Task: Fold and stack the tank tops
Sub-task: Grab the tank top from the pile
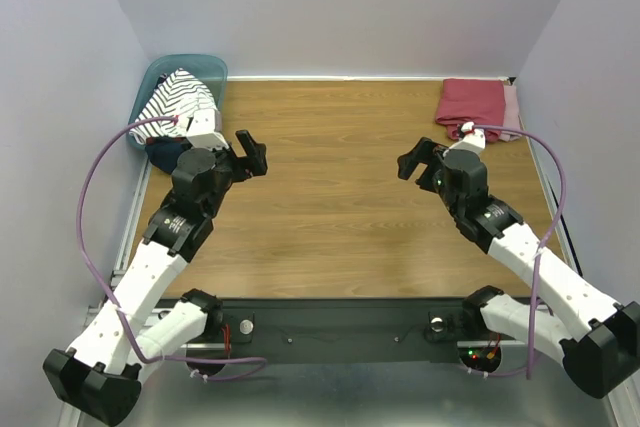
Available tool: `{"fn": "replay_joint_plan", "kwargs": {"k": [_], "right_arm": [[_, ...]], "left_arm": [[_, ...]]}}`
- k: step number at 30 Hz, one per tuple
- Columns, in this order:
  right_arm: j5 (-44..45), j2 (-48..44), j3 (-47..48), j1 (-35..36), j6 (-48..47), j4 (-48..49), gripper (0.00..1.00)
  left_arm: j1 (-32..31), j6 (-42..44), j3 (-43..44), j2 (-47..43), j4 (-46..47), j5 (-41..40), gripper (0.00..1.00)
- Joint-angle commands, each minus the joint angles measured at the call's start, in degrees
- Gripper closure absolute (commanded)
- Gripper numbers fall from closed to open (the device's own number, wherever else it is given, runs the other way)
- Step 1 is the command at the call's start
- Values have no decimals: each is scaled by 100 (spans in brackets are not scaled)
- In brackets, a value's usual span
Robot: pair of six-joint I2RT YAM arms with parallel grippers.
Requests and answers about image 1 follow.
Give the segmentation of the striped white tank top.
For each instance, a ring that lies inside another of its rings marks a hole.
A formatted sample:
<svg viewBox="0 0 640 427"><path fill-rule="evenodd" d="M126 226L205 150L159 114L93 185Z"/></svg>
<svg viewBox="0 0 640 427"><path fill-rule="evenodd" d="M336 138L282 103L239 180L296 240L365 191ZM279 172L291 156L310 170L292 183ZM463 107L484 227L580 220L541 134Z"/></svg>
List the striped white tank top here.
<svg viewBox="0 0 640 427"><path fill-rule="evenodd" d="M217 108L209 88L185 69L179 68L169 74L157 86L135 122L156 117L179 117L177 124L170 121L150 122L129 132L132 140L145 146L158 138L184 138L188 119L202 109Z"/></svg>

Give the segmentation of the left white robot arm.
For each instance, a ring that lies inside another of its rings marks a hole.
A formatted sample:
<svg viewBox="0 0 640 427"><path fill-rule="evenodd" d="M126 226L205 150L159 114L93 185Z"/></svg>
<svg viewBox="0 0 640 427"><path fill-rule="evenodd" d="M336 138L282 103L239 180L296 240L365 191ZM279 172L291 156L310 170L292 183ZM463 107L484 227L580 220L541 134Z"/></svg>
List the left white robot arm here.
<svg viewBox="0 0 640 427"><path fill-rule="evenodd" d="M57 397L107 426L133 410L142 387L162 362L192 366L208 380L232 358L232 327L220 299L201 290L183 294L153 327L145 323L167 287L213 231L230 187L268 170L266 146L246 130L245 153L189 139L172 173L172 188L154 213L134 258L107 302L66 349L54 349L43 370Z"/></svg>

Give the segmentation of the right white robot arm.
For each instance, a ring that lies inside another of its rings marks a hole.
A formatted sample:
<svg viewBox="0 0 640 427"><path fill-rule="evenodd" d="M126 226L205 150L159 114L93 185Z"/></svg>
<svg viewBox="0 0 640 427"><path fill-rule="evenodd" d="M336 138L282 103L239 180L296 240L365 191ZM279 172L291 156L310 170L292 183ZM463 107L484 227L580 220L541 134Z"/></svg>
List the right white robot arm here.
<svg viewBox="0 0 640 427"><path fill-rule="evenodd" d="M490 194L482 149L471 138L451 147L421 138L398 158L398 176L406 180L423 165L419 188L437 194L462 236L515 273L548 309L534 313L486 286L465 299L461 328L472 337L495 332L532 346L582 392L602 399L639 369L639 305L622 305L542 247L522 216Z"/></svg>

